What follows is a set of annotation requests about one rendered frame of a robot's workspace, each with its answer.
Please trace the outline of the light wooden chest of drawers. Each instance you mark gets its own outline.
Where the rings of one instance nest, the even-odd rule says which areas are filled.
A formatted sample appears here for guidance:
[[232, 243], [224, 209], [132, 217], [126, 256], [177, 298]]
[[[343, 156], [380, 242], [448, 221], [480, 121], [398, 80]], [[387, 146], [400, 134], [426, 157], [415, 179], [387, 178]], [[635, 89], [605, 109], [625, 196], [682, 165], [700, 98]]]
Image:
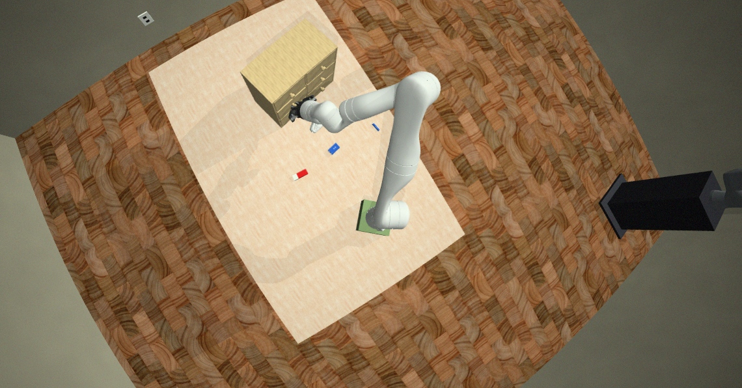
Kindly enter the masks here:
[[334, 50], [336, 64], [338, 46], [304, 19], [268, 46], [240, 74], [256, 104], [282, 128], [273, 103], [303, 76], [308, 97], [307, 73]]

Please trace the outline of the red and white eraser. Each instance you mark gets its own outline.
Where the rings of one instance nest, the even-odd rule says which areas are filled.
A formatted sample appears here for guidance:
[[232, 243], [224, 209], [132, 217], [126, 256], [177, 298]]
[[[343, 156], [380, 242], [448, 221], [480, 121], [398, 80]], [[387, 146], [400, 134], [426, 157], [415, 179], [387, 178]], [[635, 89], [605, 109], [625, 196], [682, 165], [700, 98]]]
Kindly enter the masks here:
[[294, 178], [294, 180], [296, 181], [296, 180], [297, 180], [298, 178], [301, 178], [301, 177], [303, 177], [303, 176], [305, 176], [305, 175], [307, 175], [307, 174], [308, 174], [308, 172], [307, 172], [307, 170], [306, 170], [306, 168], [305, 168], [304, 170], [302, 170], [302, 171], [300, 171], [300, 172], [298, 172], [298, 173], [294, 174], [294, 175], [293, 175], [293, 178]]

